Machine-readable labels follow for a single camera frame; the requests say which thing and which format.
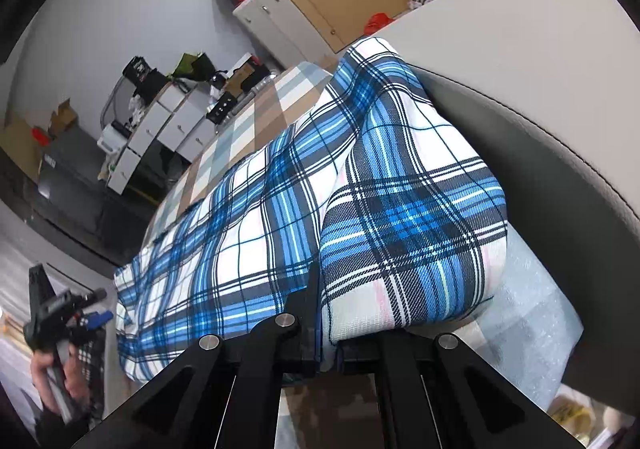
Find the blue white plaid blanket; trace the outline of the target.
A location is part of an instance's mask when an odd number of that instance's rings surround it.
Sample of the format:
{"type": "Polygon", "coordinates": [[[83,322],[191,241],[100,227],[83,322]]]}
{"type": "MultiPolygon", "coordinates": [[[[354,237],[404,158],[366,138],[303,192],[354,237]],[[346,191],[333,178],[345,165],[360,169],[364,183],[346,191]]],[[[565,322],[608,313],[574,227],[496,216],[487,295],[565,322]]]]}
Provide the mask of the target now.
{"type": "Polygon", "coordinates": [[[315,285],[330,365],[346,339],[472,313],[507,248],[500,182],[397,51],[368,37],[310,110],[117,270],[119,363],[147,382],[200,337],[247,334],[315,285]]]}

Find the brown blue checkered bed sheet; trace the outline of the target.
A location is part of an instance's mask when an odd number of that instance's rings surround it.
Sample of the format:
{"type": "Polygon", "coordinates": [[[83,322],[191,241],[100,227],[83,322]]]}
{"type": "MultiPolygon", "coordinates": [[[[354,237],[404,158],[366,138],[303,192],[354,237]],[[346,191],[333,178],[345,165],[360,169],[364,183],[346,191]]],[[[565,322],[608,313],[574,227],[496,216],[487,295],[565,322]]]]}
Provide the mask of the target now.
{"type": "Polygon", "coordinates": [[[222,176],[262,148],[318,101],[333,73],[307,61],[289,68],[244,105],[204,146],[155,212],[143,244],[170,227],[188,207],[212,191],[222,176]]]}

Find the white drawer desk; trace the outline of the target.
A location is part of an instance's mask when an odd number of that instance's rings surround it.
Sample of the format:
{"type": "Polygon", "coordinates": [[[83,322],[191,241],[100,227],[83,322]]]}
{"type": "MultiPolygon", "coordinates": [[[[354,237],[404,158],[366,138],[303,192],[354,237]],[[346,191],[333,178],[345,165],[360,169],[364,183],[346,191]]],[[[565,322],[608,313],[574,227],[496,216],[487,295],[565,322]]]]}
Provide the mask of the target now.
{"type": "Polygon", "coordinates": [[[211,103],[205,83],[187,83],[186,88],[168,83],[142,111],[130,137],[114,152],[106,150],[106,187],[122,194],[143,155],[156,142],[193,162],[215,137],[215,125],[206,117],[211,103]]]}

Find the orange red bag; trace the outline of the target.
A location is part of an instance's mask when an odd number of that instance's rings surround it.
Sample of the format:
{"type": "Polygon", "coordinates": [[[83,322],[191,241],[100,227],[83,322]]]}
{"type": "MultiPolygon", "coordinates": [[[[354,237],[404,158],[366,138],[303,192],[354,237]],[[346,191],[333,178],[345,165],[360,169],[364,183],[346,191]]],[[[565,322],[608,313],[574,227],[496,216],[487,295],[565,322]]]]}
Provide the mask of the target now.
{"type": "Polygon", "coordinates": [[[383,27],[386,27],[388,24],[394,22],[394,19],[388,16],[384,12],[375,13],[373,16],[368,19],[368,22],[363,27],[363,34],[366,36],[371,36],[382,30],[383,27]]]}

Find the white small cabinet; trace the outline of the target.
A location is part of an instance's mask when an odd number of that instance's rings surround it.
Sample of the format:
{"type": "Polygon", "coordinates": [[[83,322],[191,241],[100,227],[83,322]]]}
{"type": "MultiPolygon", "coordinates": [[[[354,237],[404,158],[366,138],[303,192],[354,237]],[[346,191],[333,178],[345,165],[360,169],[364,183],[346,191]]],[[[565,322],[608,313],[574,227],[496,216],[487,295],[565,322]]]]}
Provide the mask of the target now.
{"type": "Polygon", "coordinates": [[[292,0],[244,0],[233,15],[285,68],[333,54],[292,0]]]}

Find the grey storage box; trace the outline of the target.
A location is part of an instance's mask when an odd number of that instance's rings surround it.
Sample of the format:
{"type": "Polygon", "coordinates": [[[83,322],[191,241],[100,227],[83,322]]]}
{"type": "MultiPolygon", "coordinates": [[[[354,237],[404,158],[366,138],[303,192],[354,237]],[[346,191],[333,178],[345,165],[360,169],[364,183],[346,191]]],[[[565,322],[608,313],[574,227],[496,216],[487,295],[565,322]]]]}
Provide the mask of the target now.
{"type": "Polygon", "coordinates": [[[639,409],[639,32],[617,0],[434,0],[380,31],[578,313],[565,380],[639,409]]]}

